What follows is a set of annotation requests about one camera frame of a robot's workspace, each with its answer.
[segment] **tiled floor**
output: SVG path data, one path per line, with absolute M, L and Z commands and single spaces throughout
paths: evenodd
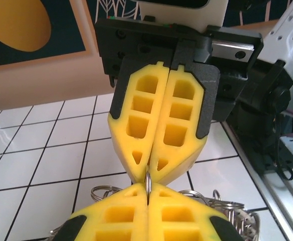
M 97 185 L 131 185 L 107 125 L 112 94 L 0 112 L 0 241 L 39 240 L 93 203 Z M 220 123 L 189 172 L 168 185 L 258 209 L 261 240 L 284 240 Z

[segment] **yellow foam pad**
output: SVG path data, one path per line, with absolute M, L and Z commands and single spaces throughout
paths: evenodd
M 162 62 L 132 74 L 120 117 L 109 114 L 114 149 L 133 182 L 144 181 L 168 74 Z
M 196 138 L 203 96 L 183 66 L 169 70 L 158 62 L 130 76 L 121 115 L 109 115 L 108 122 L 133 182 L 144 181 L 147 164 L 152 181 L 165 185 L 193 165 L 207 140 Z
M 87 217 L 74 241 L 219 241 L 210 217 L 220 212 L 160 184 L 147 206 L 142 184 L 134 184 L 72 214 Z
M 171 70 L 150 159 L 153 182 L 164 185 L 192 167 L 207 137 L 196 138 L 204 89 L 184 66 Z

